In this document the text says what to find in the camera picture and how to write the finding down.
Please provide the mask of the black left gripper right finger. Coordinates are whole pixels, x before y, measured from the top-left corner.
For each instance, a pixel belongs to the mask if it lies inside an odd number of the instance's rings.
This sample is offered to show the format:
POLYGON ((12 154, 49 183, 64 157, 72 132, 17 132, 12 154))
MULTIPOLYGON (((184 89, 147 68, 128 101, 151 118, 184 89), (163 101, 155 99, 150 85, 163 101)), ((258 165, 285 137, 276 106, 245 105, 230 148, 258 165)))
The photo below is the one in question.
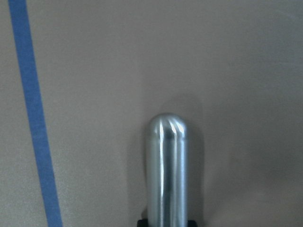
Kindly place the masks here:
POLYGON ((195 220, 188 220, 187 227, 198 227, 198 224, 195 220))

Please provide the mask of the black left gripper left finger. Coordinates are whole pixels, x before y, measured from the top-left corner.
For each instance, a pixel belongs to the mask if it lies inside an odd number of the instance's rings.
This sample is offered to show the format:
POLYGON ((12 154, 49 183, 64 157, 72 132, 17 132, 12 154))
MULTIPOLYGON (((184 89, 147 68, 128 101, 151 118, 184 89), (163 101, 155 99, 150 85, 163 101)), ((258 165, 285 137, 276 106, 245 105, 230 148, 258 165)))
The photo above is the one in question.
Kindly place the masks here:
POLYGON ((148 219, 140 219, 137 221, 137 227, 148 227, 148 219))

